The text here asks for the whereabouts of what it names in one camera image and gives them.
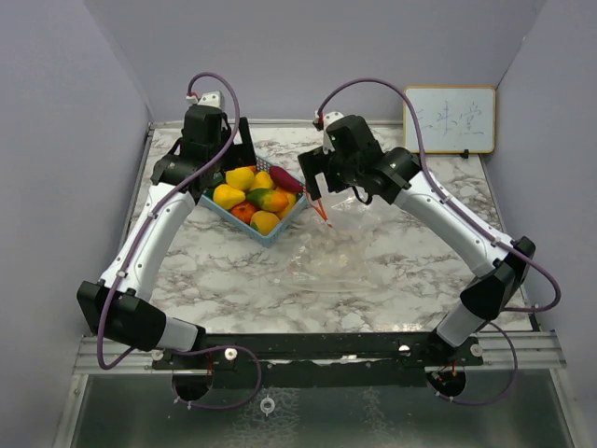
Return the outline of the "blue perforated plastic basket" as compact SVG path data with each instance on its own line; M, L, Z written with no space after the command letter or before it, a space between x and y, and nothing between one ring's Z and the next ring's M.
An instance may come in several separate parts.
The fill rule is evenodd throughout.
M269 247L306 207L303 184L262 158L214 175L201 204L261 245Z

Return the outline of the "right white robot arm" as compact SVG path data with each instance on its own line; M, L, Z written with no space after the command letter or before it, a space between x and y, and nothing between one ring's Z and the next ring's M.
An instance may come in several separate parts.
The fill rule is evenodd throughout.
M419 219L473 273L428 343L437 364L451 364L462 354L468 336L506 308L528 273L535 244L496 230L448 195L435 178L425 177L418 155L403 147L383 151L363 118L334 113L325 123L323 144L298 157L311 197L321 197L318 175L324 176L330 192L363 190L364 204L380 197Z

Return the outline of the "red zipper clear bag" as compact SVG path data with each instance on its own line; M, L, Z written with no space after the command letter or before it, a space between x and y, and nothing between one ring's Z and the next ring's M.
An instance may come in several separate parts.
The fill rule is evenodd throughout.
M364 205L351 192L324 195L315 200L306 195L312 214L304 232L312 238L334 245L368 245L384 220L384 212L374 205Z

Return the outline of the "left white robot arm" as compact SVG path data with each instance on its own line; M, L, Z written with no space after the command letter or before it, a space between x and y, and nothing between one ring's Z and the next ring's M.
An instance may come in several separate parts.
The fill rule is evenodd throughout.
M189 369L202 364L204 328L169 317L149 301L175 235L215 174L255 162L247 118L229 125L216 106L187 110L182 135L155 163L142 213L116 259L76 293L94 334L143 351L172 349Z

